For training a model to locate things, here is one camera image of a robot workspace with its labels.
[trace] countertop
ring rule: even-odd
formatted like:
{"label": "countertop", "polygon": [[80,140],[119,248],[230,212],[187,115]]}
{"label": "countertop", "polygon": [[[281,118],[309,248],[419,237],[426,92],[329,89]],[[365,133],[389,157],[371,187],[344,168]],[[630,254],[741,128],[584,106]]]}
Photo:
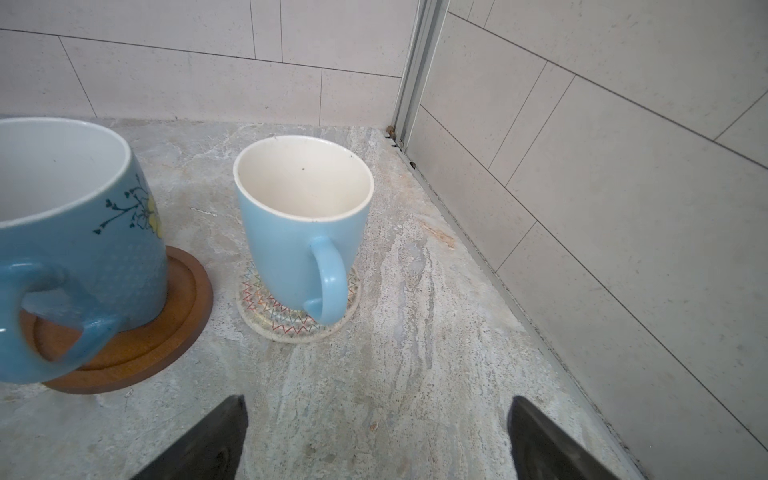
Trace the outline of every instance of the countertop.
{"label": "countertop", "polygon": [[[73,396],[0,384],[0,478],[130,478],[234,393],[250,417],[238,478],[514,478],[505,419],[515,395],[631,478],[381,131],[98,122],[133,147],[165,240],[205,266],[214,309],[179,360],[130,388]],[[232,163],[276,134],[341,144],[376,182],[355,263],[359,307],[314,343],[265,339],[236,306],[250,254]]]}

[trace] flower pattern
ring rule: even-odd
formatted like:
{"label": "flower pattern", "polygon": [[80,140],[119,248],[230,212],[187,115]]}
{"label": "flower pattern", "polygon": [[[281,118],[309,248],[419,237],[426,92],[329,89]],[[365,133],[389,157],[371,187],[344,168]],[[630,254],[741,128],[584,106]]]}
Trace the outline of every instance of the flower pattern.
{"label": "flower pattern", "polygon": [[130,213],[131,223],[128,227],[152,230],[158,238],[163,238],[163,225],[160,222],[160,215],[157,213],[157,205],[154,202],[154,197],[152,197],[149,190],[141,185],[141,178],[138,174],[136,174],[136,181],[138,187],[133,187],[130,190],[123,192],[125,198],[129,201],[132,199],[135,203],[128,207],[121,207],[117,202],[107,199],[104,206],[120,213],[101,222],[98,228],[93,230],[94,233],[101,235],[101,231],[106,228],[112,220],[116,220],[117,218]]}

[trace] coaster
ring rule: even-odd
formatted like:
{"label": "coaster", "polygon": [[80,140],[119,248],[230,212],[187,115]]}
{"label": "coaster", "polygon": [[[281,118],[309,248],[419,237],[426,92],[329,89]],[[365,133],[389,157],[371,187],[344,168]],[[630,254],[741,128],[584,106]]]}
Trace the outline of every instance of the coaster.
{"label": "coaster", "polygon": [[237,293],[237,309],[248,326],[270,340],[308,343],[327,337],[352,318],[360,300],[360,278],[353,266],[346,277],[349,295],[344,317],[333,325],[320,325],[303,310],[292,310],[272,297],[261,282],[253,262],[243,274],[243,289]]}
{"label": "coaster", "polygon": [[[160,315],[146,325],[120,332],[74,372],[43,385],[59,392],[90,395],[111,392],[148,379],[175,362],[205,328],[214,293],[200,262],[175,247],[168,256],[168,296]],[[29,345],[46,360],[63,355],[80,332],[22,312]]]}

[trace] light blue mug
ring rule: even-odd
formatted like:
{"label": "light blue mug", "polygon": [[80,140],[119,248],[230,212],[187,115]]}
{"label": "light blue mug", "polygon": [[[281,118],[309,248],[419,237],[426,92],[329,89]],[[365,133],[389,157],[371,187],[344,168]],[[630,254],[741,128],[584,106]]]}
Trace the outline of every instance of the light blue mug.
{"label": "light blue mug", "polygon": [[275,300],[323,325],[344,317],[346,276],[373,196],[360,157],[314,137],[270,137],[233,167],[253,263]]}
{"label": "light blue mug", "polygon": [[[0,381],[45,382],[163,309],[160,218],[127,142],[64,118],[0,120]],[[82,331],[49,362],[25,341],[21,308]]]}

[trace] tile wall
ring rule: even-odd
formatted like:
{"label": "tile wall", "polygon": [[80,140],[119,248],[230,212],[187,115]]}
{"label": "tile wall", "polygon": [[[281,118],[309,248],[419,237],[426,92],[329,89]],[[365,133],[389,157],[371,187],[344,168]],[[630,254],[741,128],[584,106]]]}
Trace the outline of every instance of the tile wall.
{"label": "tile wall", "polygon": [[385,127],[417,4],[0,2],[0,114]]}
{"label": "tile wall", "polygon": [[454,0],[406,148],[654,479],[768,465],[768,8],[704,4]]}

